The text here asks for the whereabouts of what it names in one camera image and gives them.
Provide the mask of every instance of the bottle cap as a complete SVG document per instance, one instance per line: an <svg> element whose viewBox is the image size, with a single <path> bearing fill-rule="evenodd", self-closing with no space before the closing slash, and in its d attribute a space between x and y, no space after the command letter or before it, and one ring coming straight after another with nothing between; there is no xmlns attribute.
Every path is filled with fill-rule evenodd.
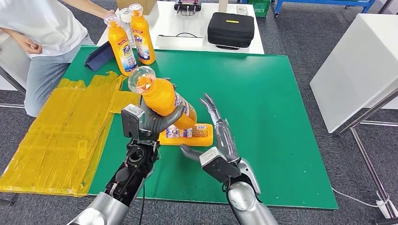
<svg viewBox="0 0 398 225"><path fill-rule="evenodd" d="M110 14L105 16L104 22L108 27L117 27L120 26L120 18L116 16L116 14Z"/></svg>
<svg viewBox="0 0 398 225"><path fill-rule="evenodd" d="M129 10L133 16L142 16L144 8L140 4L132 4L129 6Z"/></svg>
<svg viewBox="0 0 398 225"><path fill-rule="evenodd" d="M150 67L138 67L129 76L129 89L138 94L146 92L156 80L155 71Z"/></svg>
<svg viewBox="0 0 398 225"><path fill-rule="evenodd" d="M131 22L131 13L129 8L122 8L120 10L120 18L122 21L125 23L130 23Z"/></svg>

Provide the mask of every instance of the gray carpet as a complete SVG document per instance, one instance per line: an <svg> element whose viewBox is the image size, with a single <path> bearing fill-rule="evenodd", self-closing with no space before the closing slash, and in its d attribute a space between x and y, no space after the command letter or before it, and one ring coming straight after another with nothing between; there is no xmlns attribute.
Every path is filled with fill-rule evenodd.
<svg viewBox="0 0 398 225"><path fill-rule="evenodd" d="M113 0L96 0L105 8L115 8ZM359 150L350 133L343 137L328 134L323 123L309 82L345 30L351 24L359 7L344 9L342 6L284 3L278 18L274 18L273 7L266 18L257 18L265 53L288 55L298 87L307 109L322 159L332 186L344 193L368 203L375 203L376 187L371 180ZM376 6L370 12L377 12ZM78 20L87 27L96 43L105 25L101 19L73 9ZM0 92L0 102L20 102L17 93ZM382 110L374 118L397 121L398 112ZM0 108L0 172L15 152L32 118L22 109ZM398 201L398 133L393 127L358 127L370 157L391 199ZM0 193L0 197L16 201L15 205L0 210L0 224L66 224L91 201L92 197L66 197ZM283 225L366 225L375 218L382 218L378 209L364 206L353 200L336 195L339 210L295 210L271 209L275 218ZM137 224L140 201L137 201L123 224ZM160 225L229 225L237 224L228 206L146 201L143 224Z"/></svg>

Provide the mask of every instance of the yellow plastic bag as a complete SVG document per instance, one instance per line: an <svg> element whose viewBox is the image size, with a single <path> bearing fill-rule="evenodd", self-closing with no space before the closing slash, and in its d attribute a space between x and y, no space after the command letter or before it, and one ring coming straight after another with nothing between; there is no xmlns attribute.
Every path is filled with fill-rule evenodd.
<svg viewBox="0 0 398 225"><path fill-rule="evenodd" d="M114 72L95 75L87 88L83 81L62 79L3 173L0 191L86 195L112 123L111 111L136 102L137 96L119 91L123 79Z"/></svg>

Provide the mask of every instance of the robotic arm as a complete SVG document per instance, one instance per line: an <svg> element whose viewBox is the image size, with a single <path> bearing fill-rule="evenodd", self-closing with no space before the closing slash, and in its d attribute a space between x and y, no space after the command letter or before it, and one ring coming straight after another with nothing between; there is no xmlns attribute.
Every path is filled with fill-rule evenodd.
<svg viewBox="0 0 398 225"><path fill-rule="evenodd" d="M223 183L228 203L237 220L242 225L277 225L277 221L258 195L260 186L249 162L238 155L230 126L223 120L215 107L213 99L204 94L200 99L214 123L217 145L205 153L182 145L183 154L200 162L202 169Z"/></svg>
<svg viewBox="0 0 398 225"><path fill-rule="evenodd" d="M123 133L125 137L131 138L127 144L126 158L106 185L106 190L100 192L68 225L122 224L131 202L152 174L153 165L159 159L159 133L177 121L184 112L184 107L181 106L171 115L161 117L149 109L144 101L141 107L145 112L132 104L122 110ZM144 113L147 121L143 125Z"/></svg>

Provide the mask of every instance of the white table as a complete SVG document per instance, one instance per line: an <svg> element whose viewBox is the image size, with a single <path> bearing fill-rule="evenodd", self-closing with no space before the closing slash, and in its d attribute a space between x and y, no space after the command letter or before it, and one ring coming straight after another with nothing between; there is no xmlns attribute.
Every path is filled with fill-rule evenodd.
<svg viewBox="0 0 398 225"><path fill-rule="evenodd" d="M228 4L227 13L236 14L237 6L242 4ZM182 16L177 14L174 10L174 2L158 1L153 7L151 13L145 16L149 23L149 31L151 33L151 40L155 49L164 50L187 50L187 51L208 51L208 52L230 52L230 53L252 53L264 54L262 42L260 38L257 20L254 14L252 5L245 5L247 7L248 15L254 17L254 38L248 48L241 48L239 50L224 50L215 47L207 41L207 26L214 12L218 11L218 3L202 3L202 10L197 12L194 16ZM204 37L204 44L202 47L175 47L156 45L158 35L175 36L182 32L188 32L198 37ZM103 45L108 41L108 28L105 29L98 41L97 45Z"/></svg>
<svg viewBox="0 0 398 225"><path fill-rule="evenodd" d="M30 62L18 43L0 30L0 67L24 89L26 89ZM15 88L0 76L0 90L15 90Z"/></svg>
<svg viewBox="0 0 398 225"><path fill-rule="evenodd" d="M310 82L329 133L398 87L398 16L358 14ZM398 109L398 99L384 108Z"/></svg>

